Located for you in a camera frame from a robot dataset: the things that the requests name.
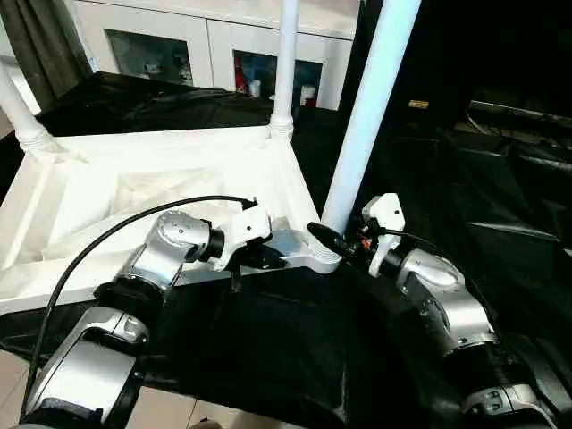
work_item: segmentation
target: glass cabinet door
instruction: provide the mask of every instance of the glass cabinet door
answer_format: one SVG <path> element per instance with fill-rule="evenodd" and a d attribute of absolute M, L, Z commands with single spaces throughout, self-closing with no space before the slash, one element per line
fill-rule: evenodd
<path fill-rule="evenodd" d="M 276 82 L 277 58 L 273 55 L 254 54 L 233 50 L 234 79 L 238 92 L 252 97 L 273 99 Z M 296 61 L 292 107 L 315 107 L 320 89 L 322 65 L 310 61 Z"/>
<path fill-rule="evenodd" d="M 187 44 L 173 38 L 106 29 L 119 73 L 193 86 Z"/>
<path fill-rule="evenodd" d="M 103 72 L 212 87 L 206 20 L 77 1 L 78 17 Z"/>

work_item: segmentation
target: black cloth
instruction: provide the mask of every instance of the black cloth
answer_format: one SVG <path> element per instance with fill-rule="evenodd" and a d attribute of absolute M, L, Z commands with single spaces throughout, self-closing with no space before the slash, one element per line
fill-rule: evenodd
<path fill-rule="evenodd" d="M 261 125 L 272 105 L 219 89 L 193 89 L 98 73 L 40 116 L 56 136 Z M 292 145 L 319 211 L 341 147 L 335 112 L 302 109 Z M 397 191 L 408 231 L 454 255 L 492 303 L 507 340 L 572 409 L 569 257 L 571 163 L 553 148 L 398 127 L 380 135 L 356 214 Z M 5 187 L 19 163 L 0 143 Z M 56 309 L 49 358 L 92 303 Z M 41 312 L 0 317 L 0 347 L 29 358 Z M 455 427 L 458 398 L 426 357 L 408 303 L 384 280 L 342 265 L 182 287 L 166 304 L 148 355 L 146 384 L 305 427 Z"/>

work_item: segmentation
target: white cylindrical pole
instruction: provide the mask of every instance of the white cylindrical pole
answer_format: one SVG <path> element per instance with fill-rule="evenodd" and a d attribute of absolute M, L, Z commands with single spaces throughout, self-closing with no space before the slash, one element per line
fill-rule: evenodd
<path fill-rule="evenodd" d="M 271 136 L 292 133 L 292 90 L 296 65 L 299 0 L 282 0 L 280 51 L 276 66 L 274 112 L 270 120 Z"/>
<path fill-rule="evenodd" d="M 12 123 L 22 149 L 40 148 L 52 142 L 52 136 L 29 110 L 2 61 L 0 61 L 0 105 Z"/>
<path fill-rule="evenodd" d="M 344 233 L 421 0 L 384 0 L 325 203 L 322 223 Z"/>

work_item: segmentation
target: black cable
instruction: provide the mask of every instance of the black cable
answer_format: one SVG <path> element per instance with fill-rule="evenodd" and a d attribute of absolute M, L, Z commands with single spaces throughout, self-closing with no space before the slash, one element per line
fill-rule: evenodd
<path fill-rule="evenodd" d="M 163 210 L 167 210 L 169 208 L 173 208 L 176 206 L 183 206 L 186 204 L 199 203 L 202 201 L 219 201 L 219 200 L 220 201 L 235 201 L 235 202 L 241 203 L 243 209 L 247 209 L 247 208 L 250 208 L 250 207 L 256 205 L 256 202 L 252 202 L 248 199 L 238 198 L 238 197 L 230 197 L 230 196 L 226 196 L 226 195 L 206 195 L 203 197 L 184 198 L 184 199 L 180 199 L 178 201 L 173 201 L 171 203 L 162 204 L 160 206 L 156 206 L 153 208 L 149 208 L 148 210 L 144 210 L 143 212 L 137 213 L 131 217 L 128 217 L 124 221 L 117 223 L 114 227 L 110 228 L 109 230 L 107 230 L 106 232 L 101 234 L 99 237 L 97 237 L 95 240 L 93 240 L 91 243 L 89 243 L 71 261 L 71 263 L 65 269 L 62 276 L 60 277 L 57 284 L 55 285 L 54 291 L 52 292 L 52 295 L 50 296 L 50 299 L 47 303 L 46 311 L 44 312 L 44 318 L 43 318 L 42 324 L 40 325 L 40 328 L 39 328 L 38 337 L 36 339 L 36 345 L 34 346 L 34 350 L 32 352 L 32 358 L 29 362 L 28 379 L 26 381 L 26 391 L 24 392 L 24 401 L 22 402 L 22 405 L 21 405 L 20 420 L 22 420 L 22 418 L 26 414 L 26 405 L 28 404 L 29 394 L 30 394 L 30 391 L 31 391 L 31 388 L 32 388 L 34 382 L 36 381 L 36 372 L 38 371 L 40 352 L 42 349 L 42 344 L 44 342 L 44 337 L 46 336 L 50 316 L 52 315 L 52 311 L 54 310 L 55 303 L 57 302 L 57 299 L 59 298 L 60 293 L 62 292 L 64 284 L 68 281 L 68 279 L 70 278 L 70 275 L 72 275 L 72 273 L 73 273 L 73 270 L 75 270 L 75 268 L 80 264 L 80 262 L 94 248 L 96 248 L 99 244 L 101 244 L 105 239 L 109 238 L 110 236 L 112 236 L 113 234 L 118 232 L 121 228 L 129 225 L 130 223 L 134 223 L 135 221 L 138 221 L 139 219 L 142 219 L 143 217 L 153 215 L 155 213 L 158 213 L 158 212 L 161 212 Z"/>
<path fill-rule="evenodd" d="M 444 257 L 447 257 L 445 255 L 445 252 L 439 248 L 439 246 L 437 246 L 436 244 L 432 243 L 431 241 L 424 239 L 423 237 L 419 237 L 418 235 L 412 234 L 411 232 L 404 232 L 404 231 L 397 231 L 397 230 L 388 230 L 387 228 L 383 228 L 381 227 L 381 234 L 388 234 L 388 235 L 396 235 L 399 237 L 405 237 L 407 239 L 413 240 L 413 241 L 417 241 L 419 243 L 424 244 L 425 246 L 427 246 L 429 249 L 431 249 L 433 252 L 435 253 L 439 253 L 441 255 L 443 255 Z"/>

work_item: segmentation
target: grey curtain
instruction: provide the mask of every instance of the grey curtain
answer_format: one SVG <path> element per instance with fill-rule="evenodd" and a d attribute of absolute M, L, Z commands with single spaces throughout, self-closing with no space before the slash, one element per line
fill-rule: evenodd
<path fill-rule="evenodd" d="M 90 74 L 85 55 L 66 35 L 55 1 L 0 0 L 16 60 L 42 110 Z"/>

